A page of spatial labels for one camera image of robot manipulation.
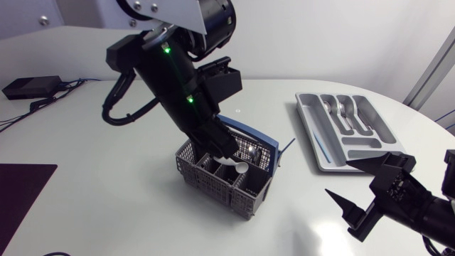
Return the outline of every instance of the green led light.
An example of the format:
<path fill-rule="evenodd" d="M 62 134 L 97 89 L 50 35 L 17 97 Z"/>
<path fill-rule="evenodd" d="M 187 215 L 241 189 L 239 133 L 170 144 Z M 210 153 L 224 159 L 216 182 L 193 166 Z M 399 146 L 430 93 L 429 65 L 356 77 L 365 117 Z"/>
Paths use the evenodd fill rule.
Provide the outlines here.
<path fill-rule="evenodd" d="M 189 103 L 193 103 L 194 99 L 193 99 L 193 96 L 190 95 L 186 98 L 186 100 L 188 100 Z"/>

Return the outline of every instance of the cable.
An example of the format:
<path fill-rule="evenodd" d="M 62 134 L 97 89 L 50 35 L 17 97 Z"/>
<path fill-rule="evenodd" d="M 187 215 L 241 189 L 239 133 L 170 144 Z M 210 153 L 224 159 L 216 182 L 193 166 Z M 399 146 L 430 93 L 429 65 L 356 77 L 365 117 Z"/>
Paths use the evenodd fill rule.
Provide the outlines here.
<path fill-rule="evenodd" d="M 45 107 L 48 107 L 50 105 L 52 105 L 53 103 L 57 102 L 58 100 L 61 100 L 63 99 L 64 97 L 68 96 L 73 90 L 79 88 L 81 85 L 83 85 L 85 82 L 87 82 L 88 80 L 98 80 L 98 79 L 93 79 L 93 78 L 80 78 L 78 80 L 74 80 L 74 81 L 70 81 L 70 82 L 63 82 L 62 84 L 65 84 L 66 85 L 70 85 L 72 83 L 75 83 L 75 85 L 71 86 L 71 87 L 68 87 L 66 92 L 63 93 L 62 95 L 56 97 L 54 100 L 52 100 L 51 102 L 49 103 L 46 103 L 44 105 L 40 105 L 40 106 L 37 106 L 33 109 L 33 111 L 31 110 L 30 112 L 28 113 L 25 113 L 21 116 L 17 116 L 17 117 L 14 117 L 14 118 L 11 118 L 11 119 L 8 119 L 8 120 L 4 120 L 4 121 L 1 121 L 1 122 L 4 122 L 4 124 L 0 124 L 0 127 L 1 126 L 4 126 L 3 128 L 0 129 L 0 133 L 3 132 L 4 130 L 8 129 L 9 127 L 11 127 L 13 124 L 16 124 L 17 122 L 20 122 L 21 120 L 25 119 L 26 117 L 30 116 L 31 114 L 45 108 Z"/>
<path fill-rule="evenodd" d="M 449 129 L 449 128 L 454 127 L 454 126 L 455 126 L 455 124 L 451 124 L 448 127 L 446 127 L 446 129 Z"/>
<path fill-rule="evenodd" d="M 443 115 L 442 117 L 440 117 L 440 118 L 438 118 L 438 119 L 436 119 L 436 120 L 434 120 L 434 121 L 435 121 L 435 122 L 438 122 L 439 120 L 445 118 L 446 116 L 450 115 L 450 114 L 453 113 L 453 112 L 455 112 L 455 110 L 450 111 L 449 113 Z"/>
<path fill-rule="evenodd" d="M 16 118 L 19 118 L 19 117 L 22 117 L 22 116 L 23 116 L 23 114 L 20 115 L 20 116 L 17 116 L 17 117 L 10 118 L 10 119 L 8 119 L 8 120 L 0 121 L 0 122 L 8 122 L 8 121 L 11 121 L 11 120 L 13 120 L 13 119 L 16 119 Z"/>
<path fill-rule="evenodd" d="M 441 256 L 441 253 L 438 252 L 438 250 L 435 248 L 435 246 L 433 245 L 432 241 L 429 238 L 425 236 L 422 236 L 422 238 L 424 240 L 425 248 L 427 249 L 428 253 L 431 256 Z"/>
<path fill-rule="evenodd" d="M 121 74 L 117 82 L 115 83 L 112 90 L 106 97 L 105 103 L 102 106 L 102 118 L 106 123 L 114 125 L 114 126 L 121 126 L 126 125 L 131 122 L 136 121 L 138 118 L 145 115 L 148 111 L 154 108 L 158 103 L 159 100 L 154 98 L 152 101 L 147 103 L 147 105 L 143 106 L 140 110 L 137 110 L 134 114 L 127 114 L 126 117 L 123 118 L 112 118 L 109 115 L 109 112 L 112 110 L 115 104 L 119 102 L 119 100 L 123 97 L 123 95 L 129 89 L 129 86 L 133 83 L 136 74 L 134 70 L 128 71 L 126 74 Z"/>

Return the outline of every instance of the round table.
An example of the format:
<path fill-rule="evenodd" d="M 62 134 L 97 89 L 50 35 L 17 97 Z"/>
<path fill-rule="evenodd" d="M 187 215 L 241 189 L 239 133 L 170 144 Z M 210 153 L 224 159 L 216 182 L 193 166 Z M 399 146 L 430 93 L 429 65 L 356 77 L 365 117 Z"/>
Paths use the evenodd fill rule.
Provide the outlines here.
<path fill-rule="evenodd" d="M 319 171 L 296 111 L 296 92 L 365 95 L 415 156 L 413 176 L 435 196 L 455 137 L 424 115 L 358 87 L 317 80 L 244 80 L 221 114 L 276 139 L 294 137 L 266 201 L 246 221 L 187 185 L 174 154 L 185 142 L 161 106 L 131 125 L 112 127 L 101 105 L 114 82 L 88 82 L 65 99 L 0 134 L 1 163 L 57 164 L 4 255 L 427 255 L 422 237 L 382 218 L 365 242 L 347 232 L 328 188 L 367 208 L 372 176 Z M 112 115 L 153 95 L 136 81 Z M 0 100 L 0 119 L 31 100 Z"/>

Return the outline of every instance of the black box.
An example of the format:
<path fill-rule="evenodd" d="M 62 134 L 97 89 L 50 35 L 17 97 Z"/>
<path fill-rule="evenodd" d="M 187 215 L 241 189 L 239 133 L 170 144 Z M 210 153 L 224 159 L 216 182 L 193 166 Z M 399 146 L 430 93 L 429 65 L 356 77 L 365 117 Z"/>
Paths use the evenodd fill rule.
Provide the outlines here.
<path fill-rule="evenodd" d="M 52 97 L 62 82 L 58 75 L 18 78 L 6 86 L 2 92 L 8 100 L 33 99 L 37 97 Z"/>

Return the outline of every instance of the black cable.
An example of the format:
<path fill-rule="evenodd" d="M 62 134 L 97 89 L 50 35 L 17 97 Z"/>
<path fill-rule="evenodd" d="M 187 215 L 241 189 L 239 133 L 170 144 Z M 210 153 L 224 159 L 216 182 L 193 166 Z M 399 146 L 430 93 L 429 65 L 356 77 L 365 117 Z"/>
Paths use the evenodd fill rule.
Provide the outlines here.
<path fill-rule="evenodd" d="M 435 248 L 435 246 L 433 245 L 432 241 L 429 238 L 425 236 L 422 236 L 422 238 L 424 240 L 425 248 L 427 249 L 428 253 L 431 256 L 441 256 L 441 253 L 438 252 L 438 250 Z"/>
<path fill-rule="evenodd" d="M 71 256 L 71 255 L 69 255 L 66 252 L 51 252 L 51 253 L 48 253 L 47 255 L 43 255 L 43 256 Z"/>
<path fill-rule="evenodd" d="M 49 103 L 47 103 L 45 105 L 37 107 L 36 109 L 34 109 L 34 111 L 30 111 L 30 112 L 25 113 L 25 114 L 23 114 L 21 116 L 17 116 L 17 117 L 11 118 L 9 120 L 5 120 L 4 124 L 0 124 L 0 127 L 6 125 L 5 127 L 0 129 L 0 133 L 3 132 L 4 130 L 8 129 L 9 127 L 11 127 L 13 124 L 16 124 L 17 122 L 20 122 L 21 120 L 23 120 L 26 117 L 30 116 L 31 114 L 33 114 L 33 113 L 35 113 L 35 112 L 37 112 L 37 111 L 39 111 L 39 110 L 41 110 L 41 109 L 43 109 L 45 107 L 48 107 L 48 106 L 52 105 L 53 103 L 57 102 L 58 100 L 61 100 L 64 97 L 68 96 L 73 90 L 79 88 L 81 85 L 83 85 L 88 80 L 94 80 L 94 79 L 90 79 L 90 78 L 83 79 L 82 78 L 82 79 L 74 80 L 74 81 L 71 81 L 71 82 L 67 82 L 67 85 L 69 85 L 70 83 L 74 83 L 74 82 L 76 82 L 76 84 L 74 86 L 72 86 L 72 87 L 69 87 L 68 90 L 65 93 L 63 93 L 59 97 L 56 97 L 52 102 L 49 102 Z"/>
<path fill-rule="evenodd" d="M 117 104 L 119 100 L 123 97 L 123 95 L 127 92 L 129 86 L 133 83 L 135 77 L 136 74 L 134 73 L 134 70 L 130 70 L 126 74 L 121 74 L 119 79 L 115 83 L 114 87 L 107 95 L 105 103 L 102 106 L 101 115 L 103 120 L 106 121 L 108 124 L 114 126 L 121 126 L 134 122 L 138 118 L 145 115 L 148 111 L 150 111 L 159 103 L 159 100 L 157 98 L 154 98 L 152 101 L 143 106 L 140 110 L 137 110 L 134 114 L 127 114 L 127 116 L 123 118 L 112 118 L 109 116 L 110 111 L 112 110 L 114 105 Z"/>
<path fill-rule="evenodd" d="M 19 118 L 19 117 L 22 117 L 22 116 L 23 116 L 23 114 L 21 114 L 20 116 L 17 116 L 17 117 L 13 117 L 13 118 L 8 119 L 8 120 L 0 121 L 0 122 L 8 122 L 8 121 L 11 121 L 11 120 L 13 120 L 13 119 L 16 119 L 16 118 Z"/>

